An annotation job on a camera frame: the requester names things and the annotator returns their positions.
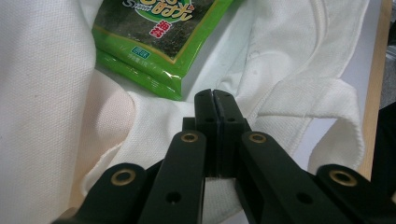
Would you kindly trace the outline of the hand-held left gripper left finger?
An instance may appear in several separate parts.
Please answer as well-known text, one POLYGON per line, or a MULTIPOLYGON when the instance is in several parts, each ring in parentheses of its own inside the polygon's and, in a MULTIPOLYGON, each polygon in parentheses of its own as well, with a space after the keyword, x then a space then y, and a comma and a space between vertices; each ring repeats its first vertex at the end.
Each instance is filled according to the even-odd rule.
POLYGON ((220 177, 219 168, 219 115, 212 90, 194 96, 194 116, 183 119, 182 130, 195 130, 206 137, 205 175, 220 177))

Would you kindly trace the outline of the white tote bag green orange patches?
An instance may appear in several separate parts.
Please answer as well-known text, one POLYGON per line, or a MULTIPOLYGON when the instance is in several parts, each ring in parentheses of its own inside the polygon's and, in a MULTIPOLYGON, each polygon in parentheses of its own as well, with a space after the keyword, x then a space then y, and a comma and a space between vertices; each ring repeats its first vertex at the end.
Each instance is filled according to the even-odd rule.
POLYGON ((308 170, 357 168, 356 90, 342 79, 368 0, 235 0, 183 81, 180 101, 95 66, 104 0, 0 0, 0 224, 50 224, 109 167, 165 155, 204 89, 231 93, 251 127, 294 153, 332 127, 308 170))

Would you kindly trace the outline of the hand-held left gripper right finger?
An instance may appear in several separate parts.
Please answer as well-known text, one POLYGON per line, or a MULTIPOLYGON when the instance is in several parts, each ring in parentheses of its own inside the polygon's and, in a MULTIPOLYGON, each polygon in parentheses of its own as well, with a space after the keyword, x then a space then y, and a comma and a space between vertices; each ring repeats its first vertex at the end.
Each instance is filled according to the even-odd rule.
POLYGON ((234 177, 238 168, 241 135, 248 130, 248 122, 230 93, 215 90, 214 100, 219 116, 217 176, 234 177))

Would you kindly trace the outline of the green seaweed snack packet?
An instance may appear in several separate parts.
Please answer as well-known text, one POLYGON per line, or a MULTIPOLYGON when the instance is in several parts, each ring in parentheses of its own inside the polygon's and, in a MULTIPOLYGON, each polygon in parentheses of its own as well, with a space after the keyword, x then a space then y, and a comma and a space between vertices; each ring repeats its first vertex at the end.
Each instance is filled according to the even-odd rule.
POLYGON ((104 0, 92 27, 96 61, 162 98, 182 81, 233 0, 104 0))

